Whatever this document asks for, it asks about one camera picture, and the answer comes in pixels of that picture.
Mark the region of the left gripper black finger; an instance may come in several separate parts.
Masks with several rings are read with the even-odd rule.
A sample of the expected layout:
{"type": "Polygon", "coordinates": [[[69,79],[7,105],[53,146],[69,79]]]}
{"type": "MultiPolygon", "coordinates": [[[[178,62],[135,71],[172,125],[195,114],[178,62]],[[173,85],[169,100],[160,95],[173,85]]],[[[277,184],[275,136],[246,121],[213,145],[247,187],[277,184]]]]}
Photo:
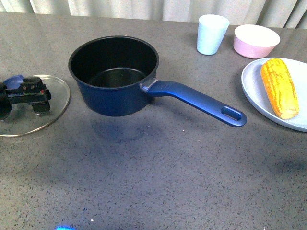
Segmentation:
{"type": "Polygon", "coordinates": [[[33,111],[36,115],[41,115],[42,113],[50,111],[49,102],[37,103],[32,105],[33,111]]]}

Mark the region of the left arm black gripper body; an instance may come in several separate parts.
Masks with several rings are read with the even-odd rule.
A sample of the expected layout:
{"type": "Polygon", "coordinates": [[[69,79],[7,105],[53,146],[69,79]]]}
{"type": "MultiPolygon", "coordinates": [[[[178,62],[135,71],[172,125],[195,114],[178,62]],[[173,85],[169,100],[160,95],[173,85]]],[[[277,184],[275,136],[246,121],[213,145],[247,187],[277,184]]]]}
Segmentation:
{"type": "Polygon", "coordinates": [[[10,77],[0,83],[0,118],[8,117],[13,104],[49,102],[51,93],[39,77],[10,77]]]}

